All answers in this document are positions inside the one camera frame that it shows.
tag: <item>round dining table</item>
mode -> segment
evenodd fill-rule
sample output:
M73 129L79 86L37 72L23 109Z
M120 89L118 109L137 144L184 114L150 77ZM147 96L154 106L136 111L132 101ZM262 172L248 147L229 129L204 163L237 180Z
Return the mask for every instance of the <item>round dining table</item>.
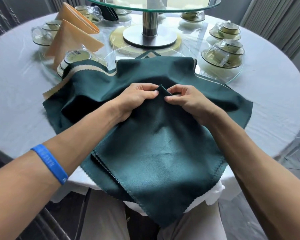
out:
M0 36L0 151L12 159L55 136L42 105L42 94L59 80L47 76L39 58L40 48L30 34L32 27L40 26L55 16L51 14L31 20ZM105 43L100 50L101 55L106 56L112 49L108 44L110 31L120 26L142 24L142 15L130 14L127 20L108 21L99 26L100 34L96 38L103 39ZM183 39L183 55L200 59L197 37L201 36L204 40L209 36L209 29L223 20L206 15L202 26L193 29L180 28L180 21L180 13L167 14L159 25L179 33ZM253 102L251 119L245 128L247 134L265 153L277 157L300 130L300 72L272 43L245 28L240 29L240 42L246 51L244 65L228 86ZM196 49L191 50L185 42L191 39ZM52 201L58 202L71 190L82 192L88 187L100 190L78 167ZM240 191L231 168L227 166L218 184L192 207L203 200L210 204L218 198L232 200ZM136 205L128 206L143 214Z

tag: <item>hand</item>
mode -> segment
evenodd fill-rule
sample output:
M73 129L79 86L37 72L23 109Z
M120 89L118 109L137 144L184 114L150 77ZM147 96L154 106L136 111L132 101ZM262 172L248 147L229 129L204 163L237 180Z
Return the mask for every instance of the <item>hand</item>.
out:
M158 85L152 83L132 83L112 103L120 114L119 122L129 118L132 110L139 107L144 100L154 99L159 92L155 89Z
M176 84L168 88L168 92L181 93L175 96L166 96L164 100L169 104L180 105L186 112L192 114L200 125L206 126L213 120L212 115L221 110L194 86Z

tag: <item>left hand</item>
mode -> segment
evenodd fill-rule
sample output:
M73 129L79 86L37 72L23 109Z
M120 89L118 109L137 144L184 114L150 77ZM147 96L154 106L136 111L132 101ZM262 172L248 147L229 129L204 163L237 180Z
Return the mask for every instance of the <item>left hand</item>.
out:
M132 110L139 107L144 100L158 96L159 92L155 90L158 87L152 83L132 83L118 97L111 100L120 113L119 122L128 119Z

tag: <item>peach napkin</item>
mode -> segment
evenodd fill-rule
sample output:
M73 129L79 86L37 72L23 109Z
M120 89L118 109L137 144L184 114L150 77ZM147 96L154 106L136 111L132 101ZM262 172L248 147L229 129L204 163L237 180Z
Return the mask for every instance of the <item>peach napkin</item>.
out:
M90 20L88 20L84 15L78 12L75 8L70 6L68 3L63 3L61 10L56 16L56 20L66 20L73 24L77 28L87 34L98 34L99 29Z
M104 44L99 40L96 40L68 21L62 20L62 24L45 56L55 57L52 68L56 70L67 51L86 48L90 52L96 52L103 46Z

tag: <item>dark green napkin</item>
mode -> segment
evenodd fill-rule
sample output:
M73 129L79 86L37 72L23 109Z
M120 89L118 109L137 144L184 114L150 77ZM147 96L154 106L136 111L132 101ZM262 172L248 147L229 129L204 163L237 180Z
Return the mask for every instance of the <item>dark green napkin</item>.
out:
M165 227L209 191L227 165L208 129L180 106L164 101L169 95L165 88L195 86L243 128L253 104L225 84L195 74L195 59L153 56L157 54L146 52L119 60L111 71L92 60L76 62L64 71L70 80L43 105L60 133L131 83L161 84L159 95L113 128L81 167L108 194L136 202Z

